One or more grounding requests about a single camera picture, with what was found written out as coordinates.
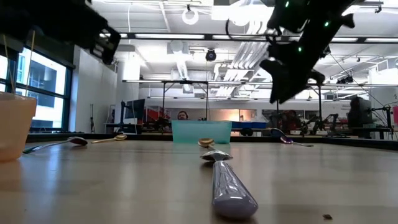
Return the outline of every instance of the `wall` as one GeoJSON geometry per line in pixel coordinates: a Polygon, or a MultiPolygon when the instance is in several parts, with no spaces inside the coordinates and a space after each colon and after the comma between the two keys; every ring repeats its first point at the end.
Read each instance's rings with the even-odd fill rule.
{"type": "Polygon", "coordinates": [[[109,106],[116,104],[117,75],[78,47],[73,61],[76,69],[72,78],[69,129],[90,133],[90,104],[94,104],[95,131],[104,133],[109,106]]]}

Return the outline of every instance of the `plastic cup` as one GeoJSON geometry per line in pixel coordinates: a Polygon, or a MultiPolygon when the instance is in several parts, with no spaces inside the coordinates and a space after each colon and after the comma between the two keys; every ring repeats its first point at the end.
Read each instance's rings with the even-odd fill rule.
{"type": "Polygon", "coordinates": [[[0,162],[22,155],[35,112],[35,98],[0,92],[0,162]]]}

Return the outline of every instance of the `table surface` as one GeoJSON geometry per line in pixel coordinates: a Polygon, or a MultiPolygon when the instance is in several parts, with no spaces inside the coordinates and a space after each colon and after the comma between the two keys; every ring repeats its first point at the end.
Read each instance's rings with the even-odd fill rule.
{"type": "MultiPolygon", "coordinates": [[[[240,223],[396,223],[398,154],[316,144],[231,143],[259,204],[240,223]]],[[[211,164],[196,145],[64,144],[0,164],[1,223],[230,223],[211,211],[211,164]]]]}

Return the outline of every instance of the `pole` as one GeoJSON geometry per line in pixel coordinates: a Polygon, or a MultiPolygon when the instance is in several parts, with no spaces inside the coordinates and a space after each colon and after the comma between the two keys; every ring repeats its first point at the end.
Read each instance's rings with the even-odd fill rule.
{"type": "Polygon", "coordinates": [[[166,82],[163,82],[163,104],[162,104],[162,118],[165,118],[164,116],[164,97],[166,94],[166,82]]]}
{"type": "Polygon", "coordinates": [[[209,104],[209,84],[206,85],[206,120],[207,120],[207,108],[209,104]]]}
{"type": "Polygon", "coordinates": [[[279,100],[276,101],[276,127],[279,129],[279,100]]]}
{"type": "Polygon", "coordinates": [[[322,121],[322,102],[321,102],[321,85],[318,85],[318,89],[319,89],[319,94],[318,94],[318,98],[319,98],[319,120],[322,121]]]}

